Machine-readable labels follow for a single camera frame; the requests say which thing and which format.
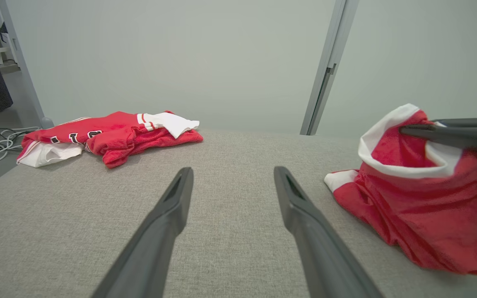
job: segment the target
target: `white wall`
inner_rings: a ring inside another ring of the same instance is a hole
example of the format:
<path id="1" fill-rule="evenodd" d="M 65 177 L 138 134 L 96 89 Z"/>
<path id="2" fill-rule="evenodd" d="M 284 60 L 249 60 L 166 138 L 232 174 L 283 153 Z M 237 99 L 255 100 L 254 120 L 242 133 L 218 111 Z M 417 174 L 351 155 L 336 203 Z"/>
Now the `white wall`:
<path id="1" fill-rule="evenodd" d="M 299 133 L 334 0 L 7 0 L 41 107 Z"/>
<path id="2" fill-rule="evenodd" d="M 477 117 L 477 1 L 360 1 L 335 77 L 317 135 L 361 136 L 408 102 Z"/>

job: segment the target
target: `gray table surface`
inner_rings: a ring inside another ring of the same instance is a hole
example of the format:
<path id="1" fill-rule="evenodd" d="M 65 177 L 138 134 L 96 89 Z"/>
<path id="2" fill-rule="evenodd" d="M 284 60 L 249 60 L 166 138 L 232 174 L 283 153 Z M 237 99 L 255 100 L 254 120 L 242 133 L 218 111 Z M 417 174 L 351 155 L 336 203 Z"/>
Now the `gray table surface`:
<path id="1" fill-rule="evenodd" d="M 166 297 L 307 297 L 273 167 L 286 166 L 386 297 L 477 296 L 477 276 L 427 270 L 343 210 L 323 183 L 357 168 L 357 139 L 200 130 L 108 170 L 98 156 L 17 166 L 0 178 L 0 297 L 87 297 L 176 172 L 195 185 Z"/>

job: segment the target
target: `red cloth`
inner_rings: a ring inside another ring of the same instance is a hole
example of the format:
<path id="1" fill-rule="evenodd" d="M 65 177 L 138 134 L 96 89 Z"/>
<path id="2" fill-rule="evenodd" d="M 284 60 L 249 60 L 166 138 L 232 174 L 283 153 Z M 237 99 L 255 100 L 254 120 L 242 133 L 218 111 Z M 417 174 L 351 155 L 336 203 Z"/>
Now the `red cloth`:
<path id="1" fill-rule="evenodd" d="M 402 135 L 428 124 L 406 105 L 360 141 L 360 170 L 328 174 L 336 201 L 415 264 L 477 275 L 477 153 Z"/>
<path id="2" fill-rule="evenodd" d="M 150 147 L 170 147 L 204 140 L 195 130 L 188 130 L 176 139 L 165 128 L 152 130 L 153 125 L 139 123 L 142 122 L 138 121 L 141 115 L 115 112 L 106 117 L 78 119 L 48 130 L 31 132 L 24 136 L 23 151 L 17 160 L 19 162 L 38 142 L 82 143 L 87 151 L 102 155 L 108 168 L 115 168 L 124 164 L 129 155 Z"/>

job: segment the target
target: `gray floor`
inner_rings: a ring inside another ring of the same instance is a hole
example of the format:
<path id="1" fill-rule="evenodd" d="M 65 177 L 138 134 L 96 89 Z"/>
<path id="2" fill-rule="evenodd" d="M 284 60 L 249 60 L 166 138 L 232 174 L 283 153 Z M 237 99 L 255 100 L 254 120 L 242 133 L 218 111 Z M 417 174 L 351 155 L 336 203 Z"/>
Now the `gray floor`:
<path id="1" fill-rule="evenodd" d="M 23 83 L 21 71 L 3 74 L 3 79 L 14 104 L 0 113 L 0 127 L 21 128 L 39 126 L 40 120 L 34 111 Z M 16 166 L 17 153 L 9 153 L 0 161 L 0 177 Z"/>

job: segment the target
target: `white cable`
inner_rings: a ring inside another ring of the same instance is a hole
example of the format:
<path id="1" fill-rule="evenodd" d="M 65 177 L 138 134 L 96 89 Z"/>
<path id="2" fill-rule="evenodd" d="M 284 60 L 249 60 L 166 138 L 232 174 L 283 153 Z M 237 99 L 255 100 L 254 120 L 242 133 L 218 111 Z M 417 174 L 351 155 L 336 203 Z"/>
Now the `white cable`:
<path id="1" fill-rule="evenodd" d="M 21 148 L 21 145 L 14 146 L 14 142 L 11 140 L 14 137 L 21 137 L 21 136 L 25 135 L 25 132 L 20 132 L 19 130 L 39 130 L 39 129 L 40 129 L 39 127 L 33 126 L 33 127 L 10 128 L 10 129 L 7 129 L 7 130 L 2 130 L 0 132 L 0 134 L 2 136 L 3 136 L 3 133 L 5 133 L 5 132 L 11 132 L 11 131 L 14 131 L 14 132 L 12 132 L 12 134 L 9 134 L 6 137 L 6 139 L 3 139 L 3 140 L 0 141 L 0 144 L 1 143 L 6 143 L 6 145 L 0 145 L 0 153 L 3 153 L 3 155 L 0 157 L 0 160 L 4 159 L 7 156 L 7 154 L 8 154 L 7 150 L 15 149 L 15 148 Z"/>

